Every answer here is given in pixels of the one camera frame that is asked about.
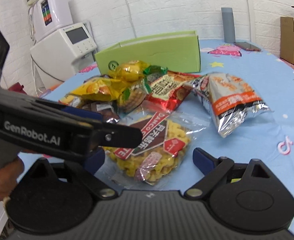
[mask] blue tablecloth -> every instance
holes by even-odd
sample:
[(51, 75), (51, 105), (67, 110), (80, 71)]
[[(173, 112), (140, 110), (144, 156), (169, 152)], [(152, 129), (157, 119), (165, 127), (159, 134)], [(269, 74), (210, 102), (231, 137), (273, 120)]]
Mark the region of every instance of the blue tablecloth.
[[(192, 163), (192, 150), (201, 147), (215, 157), (228, 156), (238, 163), (247, 163), (252, 158), (261, 159), (294, 196), (294, 70), (267, 51), (247, 52), (230, 45), (224, 46), (220, 40), (200, 41), (200, 47), (201, 74), (224, 72), (243, 78), (274, 112), (246, 120), (227, 138), (221, 138), (211, 122), (210, 127), (192, 143), (190, 152), (179, 169), (172, 173), (164, 189), (183, 192), (203, 177)], [(85, 79), (98, 73), (98, 69), (78, 73), (46, 98), (57, 101)], [(177, 110), (208, 116), (192, 94)], [(21, 154), (21, 157), (28, 168), (39, 156)], [(107, 181), (103, 169), (104, 166), (96, 176)], [(294, 233), (294, 220), (290, 230)]]

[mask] gray cylindrical bottle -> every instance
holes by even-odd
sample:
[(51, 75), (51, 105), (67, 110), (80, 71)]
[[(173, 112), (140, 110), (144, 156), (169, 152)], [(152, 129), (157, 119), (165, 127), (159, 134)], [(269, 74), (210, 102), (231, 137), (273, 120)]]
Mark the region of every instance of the gray cylindrical bottle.
[(232, 8), (222, 7), (222, 23), (224, 25), (224, 36), (226, 43), (234, 43), (236, 35), (234, 33), (234, 13)]

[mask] white brick wall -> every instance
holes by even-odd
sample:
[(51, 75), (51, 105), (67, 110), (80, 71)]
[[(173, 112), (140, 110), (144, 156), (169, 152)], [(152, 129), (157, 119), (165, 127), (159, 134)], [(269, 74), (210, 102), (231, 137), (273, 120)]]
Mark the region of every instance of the white brick wall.
[(253, 0), (256, 43), (275, 55), (280, 53), (280, 17), (294, 17), (294, 0)]
[(10, 87), (16, 82), (35, 95), (29, 49), (32, 46), (27, 21), (26, 0), (0, 0), (0, 30), (10, 44), (0, 85)]
[[(134, 38), (125, 0), (69, 0), (74, 22), (89, 19), (99, 49)], [(137, 36), (197, 30), (223, 38), (221, 7), (233, 7), (236, 35), (250, 39), (247, 0), (128, 0)]]

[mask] brown cardboard box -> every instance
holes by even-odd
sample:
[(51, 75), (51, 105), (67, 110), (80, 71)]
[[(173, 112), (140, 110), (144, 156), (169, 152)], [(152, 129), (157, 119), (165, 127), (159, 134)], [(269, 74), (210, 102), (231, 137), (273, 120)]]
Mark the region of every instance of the brown cardboard box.
[(280, 57), (294, 64), (294, 18), (281, 17)]

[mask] light green box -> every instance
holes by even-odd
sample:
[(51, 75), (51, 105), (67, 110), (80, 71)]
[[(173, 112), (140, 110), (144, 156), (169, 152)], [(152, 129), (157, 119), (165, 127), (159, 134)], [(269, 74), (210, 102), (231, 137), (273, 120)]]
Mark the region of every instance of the light green box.
[(119, 42), (95, 54), (101, 74), (131, 60), (142, 60), (169, 70), (200, 71), (199, 41), (196, 31), (164, 33)]

